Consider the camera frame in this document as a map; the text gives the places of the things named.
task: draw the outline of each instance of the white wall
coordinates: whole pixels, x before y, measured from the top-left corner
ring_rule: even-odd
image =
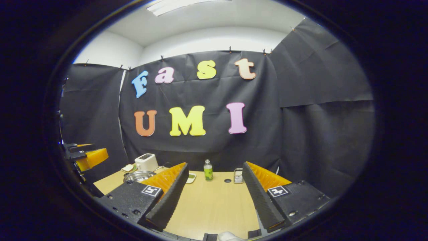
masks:
[[[252,27],[216,27],[182,33],[143,49],[139,65],[180,54],[214,50],[270,52],[287,34]]]
[[[74,63],[109,65],[127,69],[138,66],[143,47],[118,34],[104,31],[94,38],[74,60]]]

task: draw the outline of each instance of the metal bowl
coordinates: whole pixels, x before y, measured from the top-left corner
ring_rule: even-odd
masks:
[[[156,175],[156,173],[149,172],[149,171],[136,171],[136,172],[126,173],[125,178],[123,179],[123,182],[127,182],[127,181],[142,182],[148,179],[149,177],[153,177],[154,175]]]

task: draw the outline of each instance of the green bottle label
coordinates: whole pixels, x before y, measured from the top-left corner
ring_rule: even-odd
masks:
[[[204,172],[205,172],[205,180],[211,181],[213,179],[213,169],[205,169],[204,168]]]

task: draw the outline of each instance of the plastic bottle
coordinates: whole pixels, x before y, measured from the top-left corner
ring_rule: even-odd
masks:
[[[206,181],[212,181],[213,180],[213,165],[211,165],[210,160],[205,160],[204,164],[204,173],[205,173],[205,180]]]

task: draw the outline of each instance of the ceiling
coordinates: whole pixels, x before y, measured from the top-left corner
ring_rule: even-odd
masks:
[[[304,18],[273,0],[232,0],[198,3],[155,16],[141,7],[107,31],[142,47],[177,34],[211,27],[257,27],[289,33]]]

